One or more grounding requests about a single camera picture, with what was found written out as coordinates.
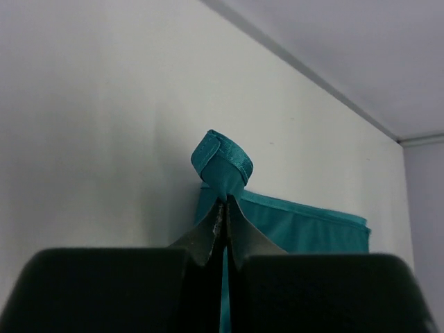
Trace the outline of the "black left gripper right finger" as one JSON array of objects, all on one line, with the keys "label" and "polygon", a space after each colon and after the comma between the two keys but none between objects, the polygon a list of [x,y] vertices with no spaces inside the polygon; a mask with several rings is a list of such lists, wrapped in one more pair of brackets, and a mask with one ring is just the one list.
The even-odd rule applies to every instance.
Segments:
[{"label": "black left gripper right finger", "polygon": [[291,255],[225,206],[233,332],[437,332],[409,266],[387,254]]}]

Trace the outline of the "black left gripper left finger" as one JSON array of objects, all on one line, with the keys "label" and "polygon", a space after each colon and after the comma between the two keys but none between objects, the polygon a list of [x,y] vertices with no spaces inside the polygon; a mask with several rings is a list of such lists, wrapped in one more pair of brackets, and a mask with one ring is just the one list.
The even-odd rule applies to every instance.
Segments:
[{"label": "black left gripper left finger", "polygon": [[2,332],[218,332],[225,206],[165,248],[50,248],[23,267]]}]

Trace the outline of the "teal cloth napkin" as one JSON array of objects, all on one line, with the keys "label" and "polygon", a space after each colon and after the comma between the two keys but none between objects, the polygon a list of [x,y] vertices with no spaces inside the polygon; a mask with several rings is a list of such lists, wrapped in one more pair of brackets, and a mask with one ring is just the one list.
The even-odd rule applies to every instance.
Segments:
[{"label": "teal cloth napkin", "polygon": [[209,130],[191,155],[202,180],[195,222],[217,198],[232,194],[244,216],[288,253],[368,253],[370,229],[363,217],[302,205],[247,191],[253,162],[225,135]]}]

